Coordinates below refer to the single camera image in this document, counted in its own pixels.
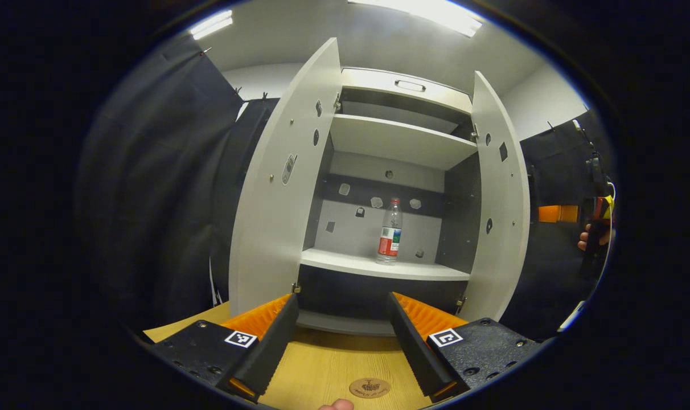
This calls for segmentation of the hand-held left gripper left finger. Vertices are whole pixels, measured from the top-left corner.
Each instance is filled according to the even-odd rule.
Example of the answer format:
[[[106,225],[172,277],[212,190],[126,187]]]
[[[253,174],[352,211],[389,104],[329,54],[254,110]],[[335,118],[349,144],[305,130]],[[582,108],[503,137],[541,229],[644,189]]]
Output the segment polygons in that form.
[[[179,371],[252,403],[265,394],[293,339],[295,293],[231,315],[227,302],[145,330],[152,352]]]

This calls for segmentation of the round wooden coaster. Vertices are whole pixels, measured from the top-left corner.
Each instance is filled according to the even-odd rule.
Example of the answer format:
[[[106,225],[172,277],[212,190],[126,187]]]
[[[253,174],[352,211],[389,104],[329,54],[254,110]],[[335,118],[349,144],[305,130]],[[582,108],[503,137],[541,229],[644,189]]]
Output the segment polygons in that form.
[[[360,399],[378,399],[391,392],[391,384],[379,378],[360,378],[350,383],[348,391]]]

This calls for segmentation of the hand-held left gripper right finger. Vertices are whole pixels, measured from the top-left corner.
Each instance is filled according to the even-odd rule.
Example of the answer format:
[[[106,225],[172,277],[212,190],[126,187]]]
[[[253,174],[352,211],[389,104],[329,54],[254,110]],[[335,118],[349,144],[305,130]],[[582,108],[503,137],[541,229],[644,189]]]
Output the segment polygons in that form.
[[[499,379],[542,347],[494,319],[467,322],[400,293],[389,293],[387,309],[416,382],[433,402]]]

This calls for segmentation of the white cabinet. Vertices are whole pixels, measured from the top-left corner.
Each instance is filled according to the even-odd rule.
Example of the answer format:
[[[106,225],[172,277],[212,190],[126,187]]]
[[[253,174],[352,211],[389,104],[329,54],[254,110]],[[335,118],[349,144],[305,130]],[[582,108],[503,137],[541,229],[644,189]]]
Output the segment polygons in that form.
[[[434,117],[343,97],[342,108],[337,114],[402,122],[471,142],[471,115]],[[481,205],[478,153],[443,171],[336,151],[329,133],[318,177],[303,251],[376,259],[384,215],[390,200],[399,198],[403,228],[395,262],[436,263],[471,273]],[[402,293],[454,314],[469,281],[366,277],[301,264],[297,283],[302,288],[301,325],[388,337],[387,293]]]

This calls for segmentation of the white cabinet door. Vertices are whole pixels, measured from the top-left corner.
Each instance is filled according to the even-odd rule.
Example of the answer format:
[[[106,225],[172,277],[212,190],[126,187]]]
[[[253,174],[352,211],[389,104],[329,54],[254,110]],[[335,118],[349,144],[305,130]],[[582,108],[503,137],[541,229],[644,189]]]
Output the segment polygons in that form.
[[[480,223],[460,317],[499,320],[524,267],[530,194],[524,154],[506,107],[481,72],[474,75],[472,121],[480,165]]]
[[[312,198],[341,90],[338,40],[330,38],[298,71],[262,130],[233,227],[233,315],[290,293],[297,282]]]

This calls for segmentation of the white cabinet drawer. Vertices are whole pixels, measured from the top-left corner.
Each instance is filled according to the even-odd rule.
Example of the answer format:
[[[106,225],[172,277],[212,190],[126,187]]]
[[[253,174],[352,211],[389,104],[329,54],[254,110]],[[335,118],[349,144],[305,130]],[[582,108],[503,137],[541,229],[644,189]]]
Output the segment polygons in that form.
[[[412,92],[394,86],[395,80],[413,81],[426,86],[425,92]],[[374,68],[342,68],[342,97],[345,101],[405,109],[434,117],[470,116],[469,94],[456,88],[404,73]]]

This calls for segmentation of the clear plastic bottle red label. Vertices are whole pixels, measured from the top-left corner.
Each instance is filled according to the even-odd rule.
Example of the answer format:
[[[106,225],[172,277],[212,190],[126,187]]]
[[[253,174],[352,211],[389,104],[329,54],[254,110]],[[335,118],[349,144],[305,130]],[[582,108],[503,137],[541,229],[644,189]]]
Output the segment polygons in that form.
[[[403,226],[403,212],[399,198],[392,198],[386,211],[379,246],[376,254],[376,262],[384,265],[392,265],[398,257]]]

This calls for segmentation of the ceiling light panel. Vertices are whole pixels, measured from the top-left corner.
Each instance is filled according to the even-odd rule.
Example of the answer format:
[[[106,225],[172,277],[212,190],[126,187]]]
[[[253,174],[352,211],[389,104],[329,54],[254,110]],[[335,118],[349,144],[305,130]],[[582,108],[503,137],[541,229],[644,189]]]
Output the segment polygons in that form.
[[[218,11],[188,29],[194,40],[199,40],[233,24],[233,11]]]
[[[371,7],[401,11],[431,21],[472,38],[483,26],[483,18],[450,0],[347,0]]]

